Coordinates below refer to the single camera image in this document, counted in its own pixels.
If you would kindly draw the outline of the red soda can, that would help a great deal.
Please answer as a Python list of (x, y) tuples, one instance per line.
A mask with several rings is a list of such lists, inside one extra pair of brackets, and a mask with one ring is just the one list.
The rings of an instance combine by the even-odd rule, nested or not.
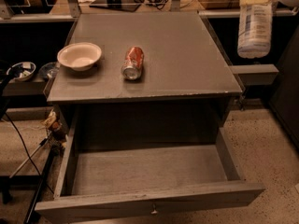
[(137, 80), (142, 75), (144, 53), (140, 47), (131, 47), (125, 54), (121, 73), (127, 80)]

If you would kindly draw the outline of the open grey top drawer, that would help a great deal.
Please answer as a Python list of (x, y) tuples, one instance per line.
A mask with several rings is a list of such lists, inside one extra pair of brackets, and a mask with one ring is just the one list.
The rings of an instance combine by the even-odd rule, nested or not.
[(264, 190), (250, 183), (220, 126), (212, 144), (85, 145), (77, 109), (52, 200), (36, 211), (52, 224), (246, 206)]

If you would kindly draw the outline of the crumpled snack wrapper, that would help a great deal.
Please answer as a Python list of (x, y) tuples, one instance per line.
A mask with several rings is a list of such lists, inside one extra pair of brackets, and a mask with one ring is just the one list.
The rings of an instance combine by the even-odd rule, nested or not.
[(63, 124), (54, 110), (51, 110), (48, 117), (42, 122), (47, 130), (51, 131), (53, 137), (58, 141), (65, 140)]

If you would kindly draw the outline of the small bowl with items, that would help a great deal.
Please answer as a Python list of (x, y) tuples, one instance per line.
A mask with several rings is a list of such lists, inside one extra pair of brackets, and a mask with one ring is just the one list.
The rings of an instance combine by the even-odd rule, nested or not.
[(36, 65), (32, 62), (15, 63), (7, 70), (7, 75), (16, 81), (27, 81), (35, 73)]

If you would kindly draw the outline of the small metal drawer knob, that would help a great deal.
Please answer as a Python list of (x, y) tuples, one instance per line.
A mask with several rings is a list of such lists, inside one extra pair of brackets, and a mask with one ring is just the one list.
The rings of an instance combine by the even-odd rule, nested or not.
[(153, 205), (152, 205), (152, 210), (151, 210), (151, 212), (150, 212), (152, 215), (157, 215), (158, 214), (158, 211), (157, 211), (157, 209), (156, 209), (156, 204), (154, 203)]

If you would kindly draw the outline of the clear blue-labelled plastic bottle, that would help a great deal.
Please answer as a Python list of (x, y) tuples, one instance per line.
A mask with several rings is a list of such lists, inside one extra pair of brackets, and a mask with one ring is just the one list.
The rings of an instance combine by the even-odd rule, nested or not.
[(237, 54), (254, 59), (266, 56), (271, 49), (272, 4), (240, 7)]

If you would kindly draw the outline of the grey drawer cabinet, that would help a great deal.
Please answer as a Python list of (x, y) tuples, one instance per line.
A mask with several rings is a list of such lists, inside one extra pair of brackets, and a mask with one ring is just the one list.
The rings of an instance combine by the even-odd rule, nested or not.
[(85, 72), (60, 69), (49, 102), (81, 111), (85, 145), (212, 144), (241, 88), (195, 12), (83, 14), (72, 42), (103, 55)]

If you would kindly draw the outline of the black monitor stand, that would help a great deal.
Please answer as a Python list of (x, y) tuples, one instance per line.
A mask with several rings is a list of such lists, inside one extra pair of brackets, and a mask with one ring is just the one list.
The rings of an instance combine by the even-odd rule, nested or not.
[(136, 0), (94, 0), (89, 7), (135, 12), (140, 5), (141, 3)]

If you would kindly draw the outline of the dark blue small bowl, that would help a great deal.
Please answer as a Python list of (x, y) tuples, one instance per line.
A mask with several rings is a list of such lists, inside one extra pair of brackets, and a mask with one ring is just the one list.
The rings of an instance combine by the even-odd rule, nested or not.
[(56, 77), (58, 71), (59, 67), (56, 62), (46, 63), (39, 69), (38, 75), (44, 80), (49, 80)]

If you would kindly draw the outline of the black tripod stand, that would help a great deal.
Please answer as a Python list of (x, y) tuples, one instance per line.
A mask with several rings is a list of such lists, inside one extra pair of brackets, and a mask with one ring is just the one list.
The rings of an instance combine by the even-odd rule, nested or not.
[[(31, 154), (27, 154), (27, 158), (18, 166), (11, 175), (0, 176), (0, 191), (2, 194), (2, 204), (8, 204), (13, 200), (10, 194), (11, 189), (26, 189), (33, 190), (34, 195), (29, 203), (26, 215), (22, 224), (34, 224), (39, 219), (39, 214), (35, 211), (36, 204), (39, 202), (43, 188), (50, 187), (47, 184), (47, 177), (50, 172), (50, 167), (53, 162), (54, 153), (50, 150), (46, 162), (42, 170), (39, 170), (33, 161), (34, 155), (50, 141), (50, 137), (44, 138), (34, 149)], [(30, 162), (36, 169), (35, 175), (19, 175), (20, 170), (24, 165)]]

